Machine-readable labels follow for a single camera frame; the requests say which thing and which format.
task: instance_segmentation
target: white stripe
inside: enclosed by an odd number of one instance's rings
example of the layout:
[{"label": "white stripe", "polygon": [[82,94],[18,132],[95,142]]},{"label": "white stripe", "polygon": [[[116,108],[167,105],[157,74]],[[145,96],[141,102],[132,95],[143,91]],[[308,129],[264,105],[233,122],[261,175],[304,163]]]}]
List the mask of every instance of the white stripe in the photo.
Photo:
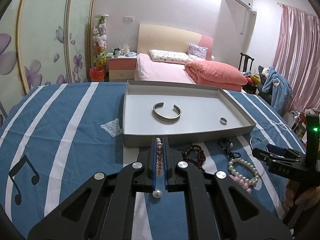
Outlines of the white stripe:
[{"label": "white stripe", "polygon": [[54,158],[49,175],[47,197],[44,205],[44,216],[49,214],[59,205],[62,176],[66,166],[71,143],[76,134],[84,111],[86,110],[95,90],[97,89],[98,84],[98,82],[91,83],[90,87],[88,88],[87,92],[85,93],[75,112],[73,113],[73,116],[69,121],[63,137],[60,141],[60,145]]},{"label": "white stripe", "polygon": [[23,103],[23,105],[19,108],[19,110],[16,112],[16,114],[14,115],[14,117],[10,120],[10,122],[8,123],[7,127],[4,129],[3,134],[0,137],[0,147],[2,145],[2,142],[5,138],[5,136],[7,135],[9,129],[11,128],[11,126],[13,125],[14,121],[17,119],[17,117],[19,116],[19,114],[23,111],[23,109],[26,107],[26,105],[31,101],[32,98],[34,98],[36,96],[36,94],[42,89],[43,87],[38,87],[36,91],[33,92],[33,94]]},{"label": "white stripe", "polygon": [[254,103],[252,102],[252,100],[246,95],[243,94],[243,96],[245,98],[247,98],[247,100],[269,121],[269,123],[271,125],[273,125],[276,130],[278,131],[278,133],[280,134],[281,138],[285,141],[285,143],[287,144],[288,147],[292,148],[292,146],[290,145],[290,143],[288,142],[287,138],[284,137],[284,135],[282,134],[282,132],[279,130],[278,126],[276,124],[274,124],[273,122],[271,122],[270,118]]},{"label": "white stripe", "polygon": [[218,169],[217,169],[216,163],[211,158],[210,152],[208,151],[208,148],[206,147],[205,143],[202,142],[202,143],[194,143],[194,144],[197,144],[202,148],[204,155],[206,157],[206,160],[202,166],[205,172],[210,174],[215,174],[218,171]]},{"label": "white stripe", "polygon": [[271,114],[273,114],[281,124],[283,124],[283,126],[286,128],[286,130],[290,133],[291,137],[296,141],[297,145],[299,146],[299,148],[301,149],[301,151],[303,153],[306,153],[304,148],[300,145],[300,143],[298,142],[298,140],[296,139],[296,137],[293,135],[293,133],[289,130],[288,126],[286,124],[283,123],[283,121],[280,120],[280,118],[273,112],[271,111],[271,109],[263,102],[263,100],[260,99],[260,97],[257,96],[257,99],[264,104],[264,106],[270,111]]},{"label": "white stripe", "polygon": [[273,186],[270,178],[268,177],[264,167],[262,166],[261,162],[257,158],[253,157],[250,145],[248,144],[247,140],[243,136],[238,136],[237,138],[238,138],[239,142],[242,144],[243,149],[247,152],[247,155],[249,156],[249,158],[253,162],[255,168],[259,172],[259,175],[260,175],[264,185],[266,186],[267,191],[271,197],[271,200],[276,208],[278,217],[281,218],[284,214],[284,209],[281,205],[281,201],[280,201],[279,196],[276,192],[276,189]]},{"label": "white stripe", "polygon": [[[64,90],[64,88],[66,87],[67,84],[62,84],[57,91],[55,91],[55,93],[49,98],[49,100],[42,106],[42,108],[40,109],[39,113],[36,115],[36,117],[34,118],[34,120],[32,121],[32,123],[30,124],[29,128],[27,129],[27,131],[25,132],[25,134],[23,135],[23,138],[21,140],[21,142],[19,143],[18,149],[16,154],[13,157],[11,166],[10,166],[10,170],[13,168],[14,165],[16,165],[18,163],[18,161],[20,160],[24,149],[26,148],[26,145],[30,139],[30,136],[32,135],[32,133],[34,132],[36,126],[38,125],[38,123],[40,122],[41,118],[44,116],[45,112],[48,110],[48,108],[51,106],[52,102],[60,95],[60,93]],[[8,180],[7,180],[7,187],[5,189],[5,201],[4,201],[4,206],[5,206],[5,212],[7,214],[7,216],[9,217],[10,220],[12,220],[12,216],[11,216],[11,199],[12,199],[12,187],[13,187],[13,183],[10,179],[10,177],[8,176]]]},{"label": "white stripe", "polygon": [[[136,162],[139,155],[139,148],[123,147],[123,166]],[[137,192],[134,205],[132,240],[152,240],[149,218],[147,213],[146,200],[144,193]]]},{"label": "white stripe", "polygon": [[251,114],[241,105],[228,91],[225,91],[231,98],[244,110],[246,113],[252,118],[252,120],[256,123],[256,127],[260,130],[260,132],[263,134],[263,136],[268,140],[270,144],[275,145],[273,140],[270,138],[270,136],[265,132],[265,130],[261,127],[261,125],[258,124],[258,122],[252,117]]},{"label": "white stripe", "polygon": [[[231,96],[231,98],[236,101],[236,103],[244,110],[247,112],[247,114],[254,120],[254,122],[256,123],[256,127],[261,131],[261,133],[263,134],[263,136],[268,140],[268,142],[270,144],[273,144],[275,145],[275,143],[273,142],[273,140],[270,138],[270,136],[265,132],[265,130],[258,124],[258,122],[252,117],[252,115],[250,115],[248,113],[248,111],[228,92],[226,91],[226,93]],[[238,137],[238,140],[241,142],[242,146],[244,147],[244,150],[247,152],[248,156],[250,157],[250,159],[252,160],[252,162],[255,164],[255,167],[256,169],[258,170],[260,176],[261,176],[261,179],[264,183],[264,185],[266,186],[267,188],[267,191],[270,195],[270,198],[273,202],[273,205],[275,206],[276,208],[276,211],[277,211],[277,214],[280,217],[282,217],[282,215],[284,214],[284,209],[283,207],[281,206],[281,202],[280,202],[280,199],[279,199],[279,196],[276,192],[276,189],[273,187],[271,181],[270,181],[270,178],[268,177],[264,167],[262,166],[261,162],[252,156],[251,154],[251,148],[249,146],[249,149],[247,148],[248,147],[248,142],[245,140],[245,138],[243,136],[239,136]]]}]

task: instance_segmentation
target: silver ring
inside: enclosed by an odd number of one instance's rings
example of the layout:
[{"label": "silver ring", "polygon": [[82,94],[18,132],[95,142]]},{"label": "silver ring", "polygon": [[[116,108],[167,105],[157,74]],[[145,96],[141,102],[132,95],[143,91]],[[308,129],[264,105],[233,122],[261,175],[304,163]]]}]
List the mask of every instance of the silver ring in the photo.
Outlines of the silver ring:
[{"label": "silver ring", "polygon": [[177,105],[174,105],[174,106],[173,106],[173,108],[178,111],[178,115],[177,115],[176,117],[166,117],[166,116],[163,116],[163,115],[161,115],[161,114],[158,114],[158,113],[156,112],[156,108],[161,107],[161,106],[163,106],[163,105],[164,105],[164,103],[161,102],[161,103],[156,103],[156,104],[153,106],[153,111],[152,111],[152,112],[153,112],[154,116],[155,116],[157,119],[159,119],[159,120],[161,120],[161,121],[164,121],[164,122],[175,122],[175,121],[177,121],[177,120],[180,118],[180,116],[181,116],[181,109],[180,109]]},{"label": "silver ring", "polygon": [[220,118],[220,123],[222,123],[222,124],[227,124],[227,119],[225,119],[225,118]]}]

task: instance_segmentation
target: sliding wardrobe door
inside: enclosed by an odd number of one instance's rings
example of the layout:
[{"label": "sliding wardrobe door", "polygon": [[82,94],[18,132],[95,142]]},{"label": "sliding wardrobe door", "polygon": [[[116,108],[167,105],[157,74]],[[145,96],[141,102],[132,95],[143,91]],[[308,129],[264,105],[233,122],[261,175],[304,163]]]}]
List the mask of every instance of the sliding wardrobe door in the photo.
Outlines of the sliding wardrobe door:
[{"label": "sliding wardrobe door", "polygon": [[25,86],[68,82],[64,35],[67,0],[24,0],[18,37]]},{"label": "sliding wardrobe door", "polygon": [[12,0],[0,20],[0,127],[25,95],[17,61],[16,22],[20,0]]},{"label": "sliding wardrobe door", "polygon": [[89,21],[92,0],[71,0],[68,19],[68,57],[70,82],[79,83],[87,80],[86,68],[89,59]]}]

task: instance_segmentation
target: pink curtain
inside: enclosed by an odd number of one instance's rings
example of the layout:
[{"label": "pink curtain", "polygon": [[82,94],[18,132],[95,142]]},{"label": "pink curtain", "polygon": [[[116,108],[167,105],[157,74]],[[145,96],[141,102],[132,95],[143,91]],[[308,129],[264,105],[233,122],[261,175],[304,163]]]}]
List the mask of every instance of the pink curtain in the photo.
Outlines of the pink curtain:
[{"label": "pink curtain", "polygon": [[292,87],[288,110],[320,111],[320,20],[282,5],[280,35],[272,64]]}]

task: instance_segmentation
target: nightstand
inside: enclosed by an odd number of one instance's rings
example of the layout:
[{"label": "nightstand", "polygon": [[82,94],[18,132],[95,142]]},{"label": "nightstand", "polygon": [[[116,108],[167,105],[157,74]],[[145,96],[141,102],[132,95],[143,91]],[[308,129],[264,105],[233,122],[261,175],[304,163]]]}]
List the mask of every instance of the nightstand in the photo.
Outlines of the nightstand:
[{"label": "nightstand", "polygon": [[113,57],[109,58],[109,81],[125,82],[128,79],[134,80],[137,56],[135,57]]}]

